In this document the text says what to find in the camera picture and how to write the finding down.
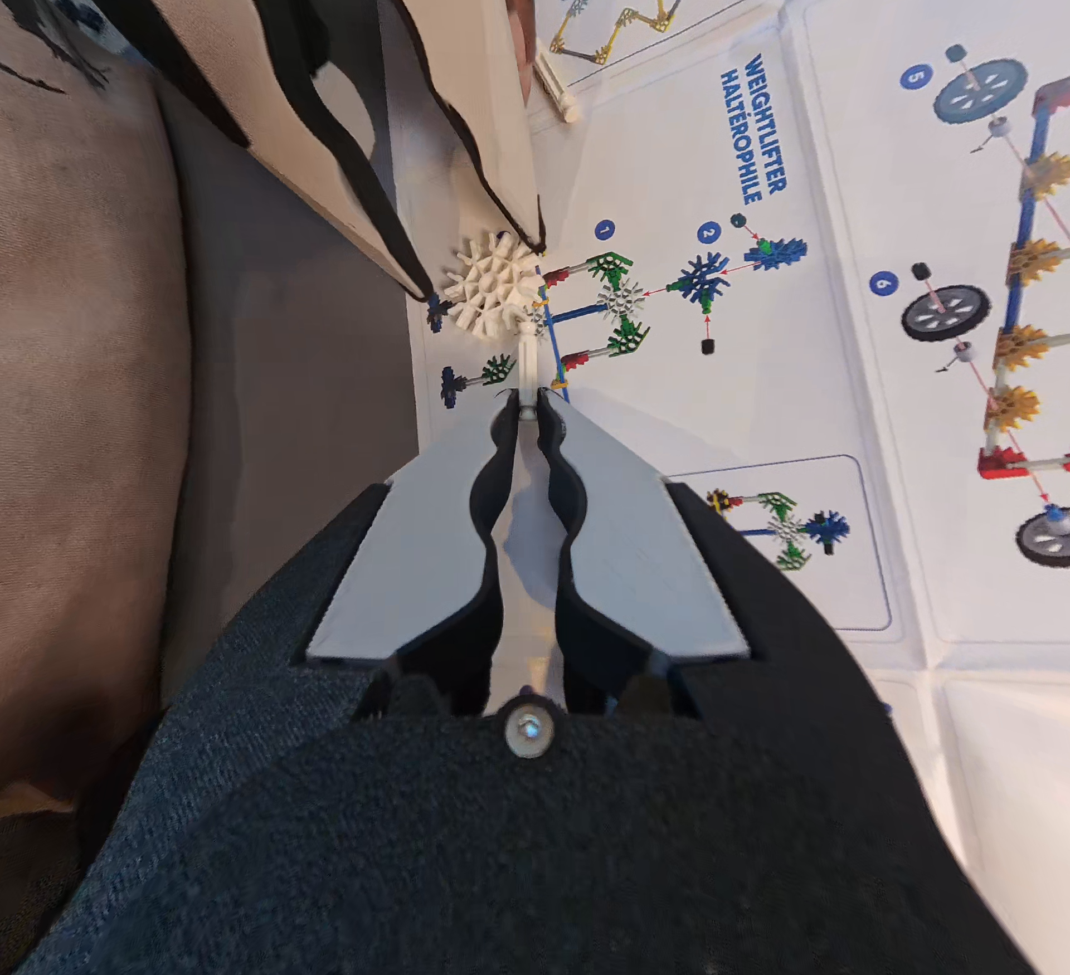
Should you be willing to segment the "short white rod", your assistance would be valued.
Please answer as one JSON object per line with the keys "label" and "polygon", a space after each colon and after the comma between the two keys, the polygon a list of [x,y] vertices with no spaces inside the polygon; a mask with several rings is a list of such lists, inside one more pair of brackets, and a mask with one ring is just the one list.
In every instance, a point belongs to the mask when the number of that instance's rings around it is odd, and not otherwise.
{"label": "short white rod", "polygon": [[544,93],[555,108],[557,116],[560,116],[565,124],[572,125],[578,123],[581,118],[579,103],[557,76],[550,55],[541,42],[537,46],[533,70],[538,82],[542,86]]}
{"label": "short white rod", "polygon": [[517,370],[519,420],[535,421],[539,391],[539,336],[535,321],[519,324]]}

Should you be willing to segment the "white snowflake connector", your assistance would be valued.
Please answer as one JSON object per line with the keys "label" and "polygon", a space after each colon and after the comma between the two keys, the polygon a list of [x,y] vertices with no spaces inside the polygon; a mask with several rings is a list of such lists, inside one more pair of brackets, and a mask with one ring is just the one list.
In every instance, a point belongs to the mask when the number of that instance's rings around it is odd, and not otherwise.
{"label": "white snowflake connector", "polygon": [[455,326],[479,340],[505,340],[534,323],[542,301],[538,257],[515,233],[470,238],[456,252],[442,298]]}

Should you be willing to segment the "white instruction sheet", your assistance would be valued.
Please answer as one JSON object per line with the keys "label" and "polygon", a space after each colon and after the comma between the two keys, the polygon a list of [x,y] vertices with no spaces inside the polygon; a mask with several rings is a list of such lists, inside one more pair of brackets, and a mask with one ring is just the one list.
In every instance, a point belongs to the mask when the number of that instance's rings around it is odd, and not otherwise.
{"label": "white instruction sheet", "polygon": [[1068,0],[534,0],[571,402],[731,506],[1068,973]]}

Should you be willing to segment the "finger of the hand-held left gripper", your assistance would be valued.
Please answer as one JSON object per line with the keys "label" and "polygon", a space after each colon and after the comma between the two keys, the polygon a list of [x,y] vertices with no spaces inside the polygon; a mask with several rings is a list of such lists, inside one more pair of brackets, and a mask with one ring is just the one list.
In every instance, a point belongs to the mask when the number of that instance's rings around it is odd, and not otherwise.
{"label": "finger of the hand-held left gripper", "polygon": [[482,186],[532,252],[546,246],[505,0],[393,0]]}
{"label": "finger of the hand-held left gripper", "polygon": [[371,162],[377,134],[301,0],[151,0],[254,158],[425,302],[434,291]]}

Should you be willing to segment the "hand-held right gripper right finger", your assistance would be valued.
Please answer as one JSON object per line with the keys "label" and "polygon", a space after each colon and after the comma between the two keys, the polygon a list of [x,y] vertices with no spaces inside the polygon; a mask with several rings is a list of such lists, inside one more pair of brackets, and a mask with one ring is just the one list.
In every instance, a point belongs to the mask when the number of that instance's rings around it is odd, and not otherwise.
{"label": "hand-held right gripper right finger", "polygon": [[548,389],[537,418],[548,500],[565,533],[555,639],[566,707],[603,714],[637,675],[747,659],[667,479]]}

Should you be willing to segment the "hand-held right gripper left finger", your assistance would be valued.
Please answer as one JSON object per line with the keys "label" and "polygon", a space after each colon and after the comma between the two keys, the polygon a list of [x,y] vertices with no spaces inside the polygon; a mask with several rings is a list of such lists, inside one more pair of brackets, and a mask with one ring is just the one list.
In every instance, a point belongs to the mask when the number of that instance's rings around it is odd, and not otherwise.
{"label": "hand-held right gripper left finger", "polygon": [[515,390],[386,482],[306,649],[309,661],[422,674],[459,715],[480,715],[503,630],[492,531],[513,491]]}

